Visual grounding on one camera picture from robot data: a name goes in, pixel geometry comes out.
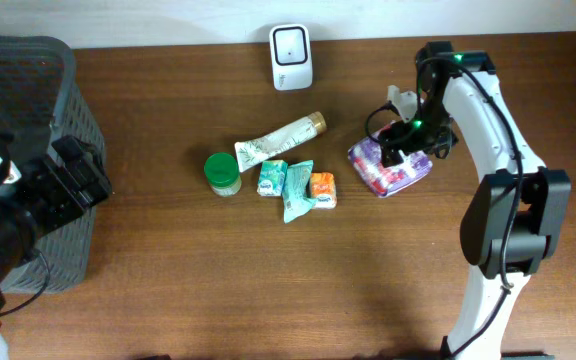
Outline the red purple tissue pack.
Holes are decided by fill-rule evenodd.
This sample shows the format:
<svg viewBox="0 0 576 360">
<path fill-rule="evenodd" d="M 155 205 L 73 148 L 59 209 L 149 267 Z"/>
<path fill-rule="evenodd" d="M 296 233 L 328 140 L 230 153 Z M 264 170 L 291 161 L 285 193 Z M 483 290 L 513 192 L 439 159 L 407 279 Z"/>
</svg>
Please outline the red purple tissue pack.
<svg viewBox="0 0 576 360">
<path fill-rule="evenodd" d="M 379 198 L 387 198 L 427 176 L 433 167 L 423 151 L 405 155 L 399 165 L 382 163 L 381 147 L 364 137 L 348 150 L 348 159 L 368 188 Z"/>
</svg>

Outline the orange pocket tissue pack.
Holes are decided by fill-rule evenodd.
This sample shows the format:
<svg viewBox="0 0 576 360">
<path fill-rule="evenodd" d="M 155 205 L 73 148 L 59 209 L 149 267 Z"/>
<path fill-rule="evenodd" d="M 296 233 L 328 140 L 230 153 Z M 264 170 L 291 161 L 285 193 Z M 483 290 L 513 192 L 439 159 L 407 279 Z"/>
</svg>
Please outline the orange pocket tissue pack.
<svg viewBox="0 0 576 360">
<path fill-rule="evenodd" d="M 334 209 L 337 205 L 335 178 L 332 173 L 312 173 L 309 181 L 309 194 L 316 203 L 315 209 Z"/>
</svg>

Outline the teal wet wipes pouch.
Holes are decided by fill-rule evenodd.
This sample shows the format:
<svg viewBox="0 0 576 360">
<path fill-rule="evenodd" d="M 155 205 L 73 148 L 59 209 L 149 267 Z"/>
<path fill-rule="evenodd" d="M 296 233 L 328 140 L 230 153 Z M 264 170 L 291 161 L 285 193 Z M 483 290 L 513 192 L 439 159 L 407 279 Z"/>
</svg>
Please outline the teal wet wipes pouch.
<svg viewBox="0 0 576 360">
<path fill-rule="evenodd" d="M 289 165 L 282 191 L 284 203 L 283 220 L 290 223 L 308 213 L 316 204 L 316 200 L 307 195 L 307 186 L 312 174 L 314 162 L 303 161 Z"/>
</svg>

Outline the teal pocket tissue pack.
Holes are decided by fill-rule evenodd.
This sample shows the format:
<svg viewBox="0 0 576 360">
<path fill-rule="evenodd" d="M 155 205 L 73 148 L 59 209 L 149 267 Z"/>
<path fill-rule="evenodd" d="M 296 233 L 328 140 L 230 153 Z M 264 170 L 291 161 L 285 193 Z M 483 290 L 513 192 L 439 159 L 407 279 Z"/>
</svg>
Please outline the teal pocket tissue pack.
<svg viewBox="0 0 576 360">
<path fill-rule="evenodd" d="M 288 164 L 284 160 L 266 160 L 262 163 L 257 193 L 263 197 L 279 197 L 285 184 Z"/>
</svg>

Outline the white bamboo print tube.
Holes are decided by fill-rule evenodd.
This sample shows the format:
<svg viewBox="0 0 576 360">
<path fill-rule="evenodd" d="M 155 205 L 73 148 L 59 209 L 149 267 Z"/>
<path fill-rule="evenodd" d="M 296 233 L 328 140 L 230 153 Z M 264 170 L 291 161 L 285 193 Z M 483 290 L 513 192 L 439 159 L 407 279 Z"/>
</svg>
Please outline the white bamboo print tube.
<svg viewBox="0 0 576 360">
<path fill-rule="evenodd" d="M 240 173 L 301 145 L 327 130 L 324 116 L 311 113 L 260 138 L 236 142 L 236 160 Z"/>
</svg>

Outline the green lid glass jar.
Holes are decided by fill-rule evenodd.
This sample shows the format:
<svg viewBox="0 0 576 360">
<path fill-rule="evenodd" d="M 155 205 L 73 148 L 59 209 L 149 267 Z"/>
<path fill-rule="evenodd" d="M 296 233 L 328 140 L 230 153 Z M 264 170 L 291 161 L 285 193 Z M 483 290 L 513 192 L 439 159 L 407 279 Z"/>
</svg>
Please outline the green lid glass jar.
<svg viewBox="0 0 576 360">
<path fill-rule="evenodd" d="M 233 196 L 241 189 L 238 163 L 229 153 L 212 154 L 204 164 L 204 174 L 211 189 L 219 196 Z"/>
</svg>

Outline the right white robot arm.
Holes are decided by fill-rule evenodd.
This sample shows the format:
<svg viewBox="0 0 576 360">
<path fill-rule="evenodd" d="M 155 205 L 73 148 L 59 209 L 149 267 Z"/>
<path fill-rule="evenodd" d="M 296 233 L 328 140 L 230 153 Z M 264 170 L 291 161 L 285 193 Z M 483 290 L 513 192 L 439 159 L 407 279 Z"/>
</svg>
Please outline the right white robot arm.
<svg viewBox="0 0 576 360">
<path fill-rule="evenodd" d="M 486 52 L 433 41 L 417 52 L 415 68 L 414 92 L 391 92 L 384 106 L 400 122 L 372 140 L 382 163 L 393 166 L 418 151 L 446 158 L 462 136 L 479 185 L 460 225 L 469 264 L 464 300 L 439 356 L 499 359 L 517 298 L 557 248 L 571 181 L 548 169 L 523 138 Z"/>
</svg>

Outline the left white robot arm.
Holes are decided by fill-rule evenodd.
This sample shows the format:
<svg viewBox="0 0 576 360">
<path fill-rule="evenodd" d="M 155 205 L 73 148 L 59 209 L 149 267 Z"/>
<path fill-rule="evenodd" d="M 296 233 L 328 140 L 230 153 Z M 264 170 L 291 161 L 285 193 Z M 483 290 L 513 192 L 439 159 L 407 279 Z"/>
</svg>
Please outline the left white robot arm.
<svg viewBox="0 0 576 360">
<path fill-rule="evenodd" d="M 101 145 L 51 126 L 20 124 L 0 113 L 0 285 L 16 268 L 42 268 L 37 300 L 56 275 L 38 241 L 66 227 L 112 192 Z M 0 287 L 1 319 L 10 314 Z M 0 359 L 8 356 L 0 334 Z"/>
</svg>

